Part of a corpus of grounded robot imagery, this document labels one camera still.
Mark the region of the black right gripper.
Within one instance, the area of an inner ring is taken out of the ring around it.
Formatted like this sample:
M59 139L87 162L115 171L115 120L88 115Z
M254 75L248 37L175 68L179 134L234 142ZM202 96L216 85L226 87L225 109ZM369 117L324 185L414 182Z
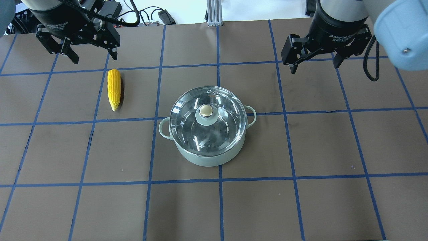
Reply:
M283 65L295 74L299 64L320 54L323 47L338 47L333 58L338 69L345 59L361 55L368 46L372 33L364 24L367 18L362 0L317 0L306 37L287 37L280 52Z

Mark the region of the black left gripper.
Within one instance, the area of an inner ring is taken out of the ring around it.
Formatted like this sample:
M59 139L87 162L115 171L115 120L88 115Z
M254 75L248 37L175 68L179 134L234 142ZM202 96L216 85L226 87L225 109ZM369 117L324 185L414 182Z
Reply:
M107 49L113 60L118 59L120 35L113 23L101 20L93 24L92 17L59 0L31 0L29 9L41 22L36 38L49 53L67 56L78 64L79 56L71 48L71 42L91 42ZM63 42L58 43L53 37Z

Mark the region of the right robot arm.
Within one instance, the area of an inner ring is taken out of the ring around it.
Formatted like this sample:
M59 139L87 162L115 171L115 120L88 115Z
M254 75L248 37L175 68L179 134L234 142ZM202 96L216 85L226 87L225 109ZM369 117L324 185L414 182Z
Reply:
M338 68L376 40L395 67L426 70L427 6L426 0L317 0L308 34L287 37L282 62L294 74L301 62L336 52Z

